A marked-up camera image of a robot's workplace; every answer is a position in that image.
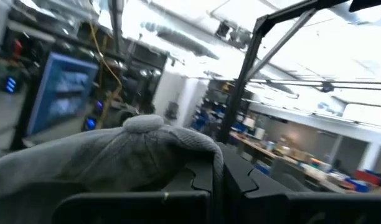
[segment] workbench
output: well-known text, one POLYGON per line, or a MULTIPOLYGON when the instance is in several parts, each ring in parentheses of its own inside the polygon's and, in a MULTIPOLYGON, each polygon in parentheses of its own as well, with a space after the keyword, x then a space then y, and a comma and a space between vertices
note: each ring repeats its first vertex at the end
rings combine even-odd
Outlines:
MULTIPOLYGON (((251 155, 252 160, 250 162, 252 164, 257 163, 257 161, 261 161, 270 166, 276 158, 282 157, 266 149, 263 149, 261 144, 257 141, 252 141, 248 138, 241 138, 236 132, 232 132, 230 135, 240 142, 240 145, 237 147, 237 154, 242 155, 243 152, 246 152, 247 154, 251 155)), ((283 156, 282 158, 293 164, 299 163, 296 159, 288 156, 283 156)), ((325 173, 323 173, 323 171, 311 167, 305 170, 305 175, 308 187, 312 188, 313 190, 336 192, 341 194, 346 193, 346 190, 338 187, 336 184, 327 181, 326 178, 324 178, 325 173)))

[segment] floor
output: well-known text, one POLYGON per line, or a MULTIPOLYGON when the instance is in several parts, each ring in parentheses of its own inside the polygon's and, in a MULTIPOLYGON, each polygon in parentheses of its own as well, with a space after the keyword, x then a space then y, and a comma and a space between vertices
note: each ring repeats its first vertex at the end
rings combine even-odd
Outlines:
MULTIPOLYGON (((0 91, 0 154, 11 142, 14 126, 19 116, 24 94, 10 95, 0 91)), ((56 125, 54 128, 43 131, 29 138, 35 142, 45 142, 63 138, 80 132, 83 117, 56 125)))

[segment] black metal frame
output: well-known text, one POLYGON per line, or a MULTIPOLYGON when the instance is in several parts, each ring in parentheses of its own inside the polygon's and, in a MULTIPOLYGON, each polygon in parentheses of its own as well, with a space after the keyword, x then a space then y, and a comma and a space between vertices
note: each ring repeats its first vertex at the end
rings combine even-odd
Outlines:
POLYGON ((307 0, 276 11, 270 15, 260 17, 256 20, 252 41, 247 50, 242 69, 240 70, 239 77, 235 82, 234 93, 230 97, 229 106, 222 121, 221 129, 217 138, 219 142, 228 142, 230 128, 235 121, 236 112, 240 106, 244 89, 249 80, 247 73, 250 71, 255 62, 262 38, 264 38, 264 36, 273 28, 275 24, 299 17, 302 13, 312 9, 318 11, 332 7, 336 4, 344 3, 346 1, 347 0, 307 0))

